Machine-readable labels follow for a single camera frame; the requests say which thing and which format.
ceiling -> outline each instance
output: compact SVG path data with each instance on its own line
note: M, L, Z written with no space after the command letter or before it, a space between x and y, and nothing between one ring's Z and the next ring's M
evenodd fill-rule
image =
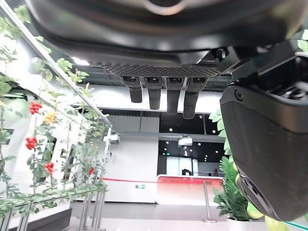
M8 1L8 3L10 4L10 6L12 8L17 7L20 4L24 3L24 0L10 0ZM29 26L30 31L37 36L38 33L36 32L36 30L32 27ZM299 39L301 38L302 32L298 33L295 36L295 39ZM45 45L47 45L48 47L51 47L53 52L51 54L51 56L53 57L54 60L57 60L61 57L69 60L71 63L74 64L74 68L87 72L90 76L87 77L86 79L84 79L83 83L90 83L92 85L106 85L106 86L123 86L123 83L120 80L120 76L114 75L108 71L106 71L103 68L100 67L96 67L96 66L83 66L83 65L77 65L71 57L63 54L61 51L57 50L56 48L54 48L51 44L49 44L48 42L44 42ZM214 77L210 77L206 87L204 88L203 91L216 91L216 92L223 92L223 90L227 87L228 83L231 80L231 76L214 76Z
M209 120L208 114L195 114L194 119L184 119L181 113L175 115L168 115L166 112L154 111L132 111L132 110L119 110L119 109L101 109L103 114L113 116L137 116L137 117L157 117L159 120L159 132L162 133L182 133L182 134L204 134L204 121L205 130L207 135L218 135L217 123Z
M159 141L158 154L194 158L198 159L198 162L207 163L219 163L225 156L223 143L193 142L192 146L179 147L177 141Z

reception desk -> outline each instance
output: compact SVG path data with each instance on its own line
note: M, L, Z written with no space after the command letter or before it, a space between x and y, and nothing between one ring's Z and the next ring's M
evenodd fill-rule
M205 205L203 182L206 181L210 206L214 203L213 189L222 191L221 177L157 176L156 203L161 205Z

exit sign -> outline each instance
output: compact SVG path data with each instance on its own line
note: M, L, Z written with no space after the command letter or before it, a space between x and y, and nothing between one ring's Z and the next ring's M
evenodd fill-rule
M136 189L145 189L144 184L136 184Z

white planter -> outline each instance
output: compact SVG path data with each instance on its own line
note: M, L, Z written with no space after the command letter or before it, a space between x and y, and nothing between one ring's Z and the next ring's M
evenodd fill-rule
M250 231L251 230L251 222L250 221L238 221L227 219L227 223L229 226L229 231Z

screw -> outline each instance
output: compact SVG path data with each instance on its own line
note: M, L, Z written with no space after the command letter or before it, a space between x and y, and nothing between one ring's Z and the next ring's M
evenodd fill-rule
M238 90L235 90L234 95L235 95L235 98L239 101L242 101L244 99L243 94L241 94Z

